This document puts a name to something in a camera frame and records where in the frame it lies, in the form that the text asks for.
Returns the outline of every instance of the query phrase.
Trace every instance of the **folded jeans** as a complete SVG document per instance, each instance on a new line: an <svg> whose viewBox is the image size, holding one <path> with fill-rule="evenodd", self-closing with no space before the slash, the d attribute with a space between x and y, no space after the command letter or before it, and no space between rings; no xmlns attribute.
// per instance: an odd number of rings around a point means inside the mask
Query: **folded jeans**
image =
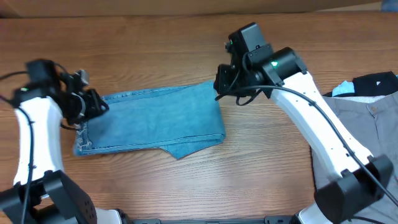
<svg viewBox="0 0 398 224"><path fill-rule="evenodd" d="M179 159L226 136L213 82L103 96L104 115L76 132L77 156L161 148Z"/></svg>

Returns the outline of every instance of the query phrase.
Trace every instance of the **gray pants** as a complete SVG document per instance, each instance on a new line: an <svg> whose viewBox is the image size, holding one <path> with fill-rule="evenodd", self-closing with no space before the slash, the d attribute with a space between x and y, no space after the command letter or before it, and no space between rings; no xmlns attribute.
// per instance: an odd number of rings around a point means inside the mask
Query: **gray pants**
<svg viewBox="0 0 398 224"><path fill-rule="evenodd" d="M368 148L374 157L385 154L392 161L394 175L387 189L398 198L398 92L375 98L324 97L324 99L346 129ZM312 157L315 185L319 189L327 185L329 180L313 151ZM387 196L356 215L384 223L398 223L398 208ZM368 222L353 220L353 223Z"/></svg>

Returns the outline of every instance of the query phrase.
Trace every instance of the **wooden tabletop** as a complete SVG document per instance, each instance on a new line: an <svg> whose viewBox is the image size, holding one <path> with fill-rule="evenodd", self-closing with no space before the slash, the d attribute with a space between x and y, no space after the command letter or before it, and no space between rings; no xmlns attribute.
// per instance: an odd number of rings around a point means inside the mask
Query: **wooden tabletop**
<svg viewBox="0 0 398 224"><path fill-rule="evenodd" d="M322 93L367 73L398 72L398 14L360 12L3 19L1 75L47 58L89 71L100 95L199 83L229 63L224 42L252 21L274 49L289 46L302 56ZM1 82L1 94L10 97L26 81ZM75 157L75 133L62 130L65 172L96 207L120 208L131 218L261 218L310 205L310 148L283 111L265 96L243 107L226 97L220 105L225 142L181 160L160 149ZM0 190L6 190L16 174L19 132L11 108L1 103L0 110Z"/></svg>

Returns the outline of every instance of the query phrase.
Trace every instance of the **wood grain surface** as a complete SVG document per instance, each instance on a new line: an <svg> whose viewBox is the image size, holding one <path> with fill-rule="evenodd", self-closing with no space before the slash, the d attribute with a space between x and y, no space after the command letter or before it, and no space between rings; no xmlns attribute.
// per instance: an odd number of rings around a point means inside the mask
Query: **wood grain surface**
<svg viewBox="0 0 398 224"><path fill-rule="evenodd" d="M295 49L321 92L373 72L398 72L398 14L372 12L205 17L95 17L0 20L1 73L48 58L91 74L100 95L214 79L229 63L228 35L259 23L274 49ZM26 77L0 83L1 94ZM181 160L160 149L75 157L62 130L66 173L97 207L132 218L260 218L292 215L313 202L310 149L291 120L265 97L239 107L220 101L227 138ZM0 190L12 187L19 132L0 104ZM4 214L1 223L8 223Z"/></svg>

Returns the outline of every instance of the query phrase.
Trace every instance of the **beige wall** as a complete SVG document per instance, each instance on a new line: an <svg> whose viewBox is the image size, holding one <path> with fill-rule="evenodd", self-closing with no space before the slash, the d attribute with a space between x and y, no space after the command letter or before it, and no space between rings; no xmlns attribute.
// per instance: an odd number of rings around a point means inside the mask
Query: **beige wall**
<svg viewBox="0 0 398 224"><path fill-rule="evenodd" d="M0 0L4 17L305 12L377 0Z"/></svg>

